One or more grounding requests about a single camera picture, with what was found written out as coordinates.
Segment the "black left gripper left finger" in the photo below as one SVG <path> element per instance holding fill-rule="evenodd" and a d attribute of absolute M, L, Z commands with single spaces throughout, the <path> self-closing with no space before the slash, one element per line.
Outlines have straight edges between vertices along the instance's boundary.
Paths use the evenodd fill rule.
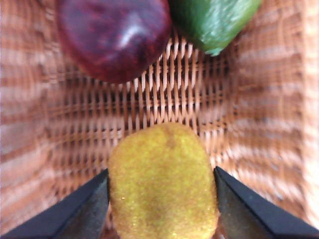
<path fill-rule="evenodd" d="M 109 206 L 108 170 L 2 239 L 98 239 Z"/>

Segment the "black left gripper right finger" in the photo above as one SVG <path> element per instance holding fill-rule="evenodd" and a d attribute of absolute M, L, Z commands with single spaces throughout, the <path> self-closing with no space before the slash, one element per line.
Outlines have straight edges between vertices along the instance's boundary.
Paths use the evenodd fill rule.
<path fill-rule="evenodd" d="M 317 239 L 319 230 L 214 168 L 218 208 L 229 239 Z"/>

